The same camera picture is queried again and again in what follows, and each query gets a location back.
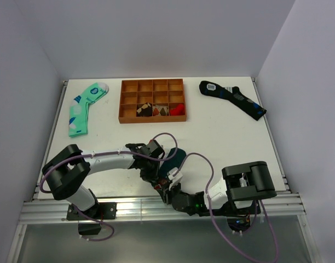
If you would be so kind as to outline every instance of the gray floor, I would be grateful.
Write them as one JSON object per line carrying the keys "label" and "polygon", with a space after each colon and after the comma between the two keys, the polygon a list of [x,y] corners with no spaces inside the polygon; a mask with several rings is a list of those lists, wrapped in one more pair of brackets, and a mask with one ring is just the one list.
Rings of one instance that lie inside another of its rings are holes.
{"label": "gray floor", "polygon": [[[271,220],[280,246],[278,262],[310,262],[297,217]],[[266,222],[260,224],[257,220],[257,225],[243,237],[232,236],[225,219],[219,219],[218,224],[254,258],[274,258],[274,243]],[[18,262],[249,262],[223,241],[210,219],[113,225],[115,235],[104,242],[79,239],[75,224],[28,226]]]}

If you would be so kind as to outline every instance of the white wall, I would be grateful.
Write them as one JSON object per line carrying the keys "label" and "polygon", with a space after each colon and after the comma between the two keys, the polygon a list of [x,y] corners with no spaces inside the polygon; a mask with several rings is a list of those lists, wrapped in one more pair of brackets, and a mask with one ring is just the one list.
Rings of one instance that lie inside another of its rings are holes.
{"label": "white wall", "polygon": [[68,78],[257,76],[294,0],[16,0]]}
{"label": "white wall", "polygon": [[296,0],[257,84],[290,186],[335,262],[335,0]]}
{"label": "white wall", "polygon": [[0,262],[33,194],[60,84],[16,4],[0,0]]}

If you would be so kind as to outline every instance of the black bracket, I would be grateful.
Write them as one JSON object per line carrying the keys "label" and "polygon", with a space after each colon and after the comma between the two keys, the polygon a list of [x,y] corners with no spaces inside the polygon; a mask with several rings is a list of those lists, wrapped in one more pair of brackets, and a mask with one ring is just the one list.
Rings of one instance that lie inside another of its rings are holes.
{"label": "black bracket", "polygon": [[[68,145],[42,168],[43,175],[60,162],[70,157],[81,156],[81,153],[76,144]],[[75,194],[91,170],[90,164],[84,158],[75,159],[69,164],[73,165],[73,168],[69,168],[65,163],[46,179],[55,200],[64,200]]]}
{"label": "black bracket", "polygon": [[[97,213],[93,216],[93,218],[97,220],[115,219],[116,213],[117,213],[116,203],[101,202],[99,203],[99,208],[97,210]],[[87,219],[79,215],[79,213],[75,210],[74,206],[70,204],[68,207],[68,212],[67,212],[67,220],[68,221],[79,221],[79,220],[87,220]]]}
{"label": "black bracket", "polygon": [[[228,166],[222,169],[222,174],[227,185],[226,194],[231,202],[261,200],[277,195],[264,161]],[[246,187],[240,187],[241,177],[246,180]]]}
{"label": "black bracket", "polygon": [[[142,155],[158,158],[163,152],[163,148],[155,140],[151,140],[147,145],[145,144],[126,144],[132,152],[137,152]],[[135,168],[140,170],[140,177],[143,181],[151,183],[154,187],[158,182],[158,171],[160,163],[133,155],[134,163],[129,169]]]}

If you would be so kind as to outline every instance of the white table surface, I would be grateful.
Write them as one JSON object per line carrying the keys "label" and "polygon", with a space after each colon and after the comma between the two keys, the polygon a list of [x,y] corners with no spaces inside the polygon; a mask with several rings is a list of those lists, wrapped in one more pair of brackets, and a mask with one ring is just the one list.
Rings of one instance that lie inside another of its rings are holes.
{"label": "white table surface", "polygon": [[[172,133],[179,148],[199,152],[213,164],[215,184],[222,176],[221,169],[240,163],[266,161],[275,189],[285,191],[279,164],[264,121],[255,121],[228,101],[201,95],[199,83],[208,80],[223,87],[238,86],[241,92],[258,102],[250,77],[183,78],[187,121],[170,123],[120,124],[119,98],[122,79],[72,79],[65,92],[59,118],[50,145],[48,160],[64,147],[77,144],[81,150],[110,150],[127,143],[148,143],[158,133]],[[105,82],[109,92],[89,107],[87,135],[68,136],[69,107],[72,100],[95,82]],[[164,148],[174,142],[168,136],[157,139]],[[210,177],[209,165],[198,156],[191,156],[182,168],[182,189],[188,193],[203,191]],[[88,176],[83,185],[97,197],[157,196],[149,183],[140,179],[139,170],[110,170]],[[39,193],[39,199],[53,199],[51,194]]]}

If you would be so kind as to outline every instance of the brown object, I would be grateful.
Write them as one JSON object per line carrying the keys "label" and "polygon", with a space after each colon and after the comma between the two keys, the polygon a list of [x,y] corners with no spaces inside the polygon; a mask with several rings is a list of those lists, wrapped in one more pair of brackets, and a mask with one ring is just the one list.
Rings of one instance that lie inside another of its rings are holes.
{"label": "brown object", "polygon": [[[184,115],[141,117],[137,110],[145,103],[167,106],[169,111],[184,105]],[[120,123],[185,122],[187,119],[183,79],[144,79],[122,81],[119,106]]]}
{"label": "brown object", "polygon": [[168,116],[169,107],[156,104],[153,106],[153,116]]}
{"label": "brown object", "polygon": [[140,117],[150,117],[153,113],[152,105],[147,102],[137,109],[137,115]]}

